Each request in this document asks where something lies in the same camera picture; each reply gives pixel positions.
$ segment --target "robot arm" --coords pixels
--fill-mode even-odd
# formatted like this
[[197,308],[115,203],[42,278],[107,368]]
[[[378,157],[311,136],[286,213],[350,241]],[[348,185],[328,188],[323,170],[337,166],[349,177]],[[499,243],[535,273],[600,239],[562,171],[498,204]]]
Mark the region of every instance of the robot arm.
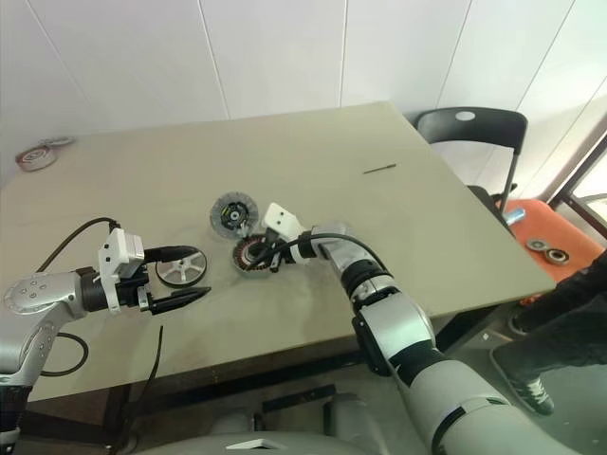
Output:
[[0,304],[0,454],[11,453],[19,419],[55,336],[66,323],[88,312],[122,305],[153,315],[199,299],[210,288],[190,288],[155,300],[147,291],[149,262],[169,262],[195,252],[190,246],[144,250],[138,236],[114,228],[99,251],[100,272],[36,273],[15,283]]
[[332,263],[352,303],[352,325],[369,367],[395,378],[432,454],[576,453],[543,433],[468,365],[440,353],[423,310],[369,251],[347,240],[314,237],[347,235],[347,225],[306,231],[276,204],[263,225],[271,231],[267,236],[298,239],[290,248],[294,262],[324,258]]

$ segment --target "black chair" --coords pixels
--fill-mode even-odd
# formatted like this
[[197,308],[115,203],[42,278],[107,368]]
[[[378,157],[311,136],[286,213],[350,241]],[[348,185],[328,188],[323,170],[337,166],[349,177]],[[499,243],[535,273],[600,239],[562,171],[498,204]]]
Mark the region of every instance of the black chair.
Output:
[[448,107],[435,109],[419,116],[415,128],[430,144],[451,140],[468,140],[501,145],[513,149],[510,169],[504,191],[497,201],[487,190],[478,186],[468,186],[485,207],[507,228],[502,216],[506,200],[512,189],[512,179],[523,147],[527,119],[523,114],[486,107]]

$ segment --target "black cable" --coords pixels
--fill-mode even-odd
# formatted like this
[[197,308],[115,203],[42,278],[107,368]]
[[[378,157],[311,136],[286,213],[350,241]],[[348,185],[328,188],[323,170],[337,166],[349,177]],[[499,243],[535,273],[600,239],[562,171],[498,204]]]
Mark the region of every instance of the black cable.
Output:
[[349,235],[338,234],[338,233],[311,234],[311,235],[308,235],[307,237],[299,237],[295,240],[291,240],[290,242],[287,242],[286,244],[276,246],[274,249],[267,251],[265,254],[263,254],[260,257],[258,257],[257,259],[255,259],[255,261],[253,261],[247,267],[246,270],[251,270],[253,267],[259,265],[263,261],[270,259],[276,253],[281,253],[281,252],[285,251],[286,249],[291,248],[294,245],[299,245],[302,242],[308,242],[308,241],[316,240],[316,239],[342,239],[342,240],[347,240],[348,242],[352,242],[353,244],[356,244],[356,245],[360,246],[361,248],[365,249],[373,257],[373,259],[375,259],[376,263],[378,263],[381,268],[388,271],[388,269],[386,268],[384,263],[381,261],[381,259],[375,253],[375,251],[373,249],[371,249],[369,246],[367,246],[366,244],[361,242],[359,239],[356,239]]
[[63,370],[62,372],[45,372],[45,371],[42,371],[42,372],[40,372],[40,376],[45,376],[45,377],[61,377],[61,376],[66,376],[68,374],[72,374],[75,371],[77,371],[82,365],[84,365],[84,362],[86,362],[86,359],[88,358],[88,346],[86,345],[86,341],[84,341],[82,338],[80,338],[80,337],[78,337],[76,335],[73,335],[73,334],[67,334],[66,332],[59,332],[57,334],[57,337],[63,337],[63,338],[73,339],[78,344],[80,344],[80,346],[83,348],[83,357],[80,359],[80,362],[78,362],[72,368],[69,368],[67,370]]
[[95,218],[93,220],[87,221],[86,223],[84,223],[82,226],[78,227],[74,232],[72,232],[71,234],[69,234],[65,240],[63,240],[59,246],[57,246],[55,248],[55,250],[50,253],[50,255],[46,258],[46,260],[42,263],[42,265],[40,265],[40,267],[38,267],[38,270],[36,270],[36,273],[40,273],[40,272],[44,272],[46,270],[46,268],[50,265],[50,263],[52,263],[55,258],[57,256],[59,256],[59,253],[61,253],[64,248],[67,246],[67,244],[69,244],[72,240],[74,240],[74,238],[76,238],[76,236],[78,234],[80,234],[81,232],[83,232],[85,229],[90,228],[93,225],[96,225],[97,223],[103,223],[103,222],[107,222],[110,225],[110,231],[112,231],[113,228],[119,228],[120,224],[118,221],[112,219],[112,218],[108,218],[106,216],[102,216],[100,218]]
[[133,422],[135,422],[135,418],[138,416],[141,411],[141,407],[143,406],[143,400],[147,395],[152,382],[156,378],[156,372],[158,371],[158,365],[160,364],[160,353],[162,352],[162,333],[164,331],[164,326],[160,326],[160,331],[158,332],[158,344],[156,347],[156,360],[154,361],[154,366],[150,371],[150,375],[148,376],[148,380],[145,382],[143,386],[143,390],[141,391],[141,395],[138,400],[133,404],[132,408],[128,412],[126,412],[124,421],[122,422],[122,430],[116,442],[110,448],[109,455],[115,455],[119,452],[121,448],[123,448],[128,442],[129,434],[131,432],[131,427],[133,426]]
[[[118,221],[116,221],[113,218],[108,218],[107,216],[102,216],[102,217],[94,218],[94,219],[92,219],[90,221],[87,221],[86,223],[84,223],[83,225],[81,225],[80,227],[78,227],[76,230],[74,230],[71,234],[69,234],[65,238],[65,240],[63,240],[59,244],[59,246],[57,246],[54,249],[54,251],[52,253],[50,253],[50,255],[42,263],[42,265],[40,265],[40,267],[38,267],[38,270],[36,270],[36,273],[44,272],[46,270],[46,268],[50,265],[50,263],[52,263],[55,260],[55,258],[57,256],[59,256],[59,253],[61,253],[65,249],[65,247],[72,240],[74,240],[81,232],[83,232],[87,228],[90,228],[93,225],[96,225],[97,223],[104,223],[104,222],[106,222],[106,223],[109,224],[110,232],[112,231],[112,229],[120,227],[120,223]],[[80,361],[76,365],[74,365],[70,369],[63,370],[62,372],[45,372],[45,371],[41,371],[40,372],[40,376],[45,376],[45,377],[61,377],[61,376],[66,376],[68,374],[72,374],[72,373],[76,372],[82,365],[84,365],[84,363],[86,362],[86,359],[88,358],[88,345],[86,344],[86,341],[84,341],[82,338],[80,338],[80,337],[78,337],[76,335],[68,334],[66,332],[59,332],[57,334],[57,337],[64,337],[64,338],[73,339],[78,344],[80,344],[81,347],[83,348],[83,357],[80,359]]]

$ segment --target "gear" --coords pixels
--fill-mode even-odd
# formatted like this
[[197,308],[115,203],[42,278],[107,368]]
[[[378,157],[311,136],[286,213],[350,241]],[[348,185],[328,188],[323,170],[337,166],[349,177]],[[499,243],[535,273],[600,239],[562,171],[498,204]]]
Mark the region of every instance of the gear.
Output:
[[228,192],[221,196],[211,209],[211,226],[222,237],[242,239],[248,237],[259,221],[255,201],[243,192]]

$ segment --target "sneaker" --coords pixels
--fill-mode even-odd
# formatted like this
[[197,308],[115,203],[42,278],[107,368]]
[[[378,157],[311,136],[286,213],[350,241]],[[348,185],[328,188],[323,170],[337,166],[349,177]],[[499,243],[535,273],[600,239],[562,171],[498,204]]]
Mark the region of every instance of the sneaker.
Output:
[[548,395],[543,387],[542,380],[537,377],[535,379],[523,381],[509,376],[495,358],[496,349],[497,348],[494,348],[489,352],[491,363],[510,387],[510,390],[519,398],[521,403],[529,410],[537,412],[538,414],[552,414],[554,412],[554,401],[552,401],[552,398],[550,398],[550,395]]
[[512,332],[513,334],[516,334],[520,337],[524,337],[525,335],[527,335],[527,332],[519,327],[519,324],[516,321],[516,316],[517,315],[513,315],[508,320],[508,329],[510,329],[510,332]]

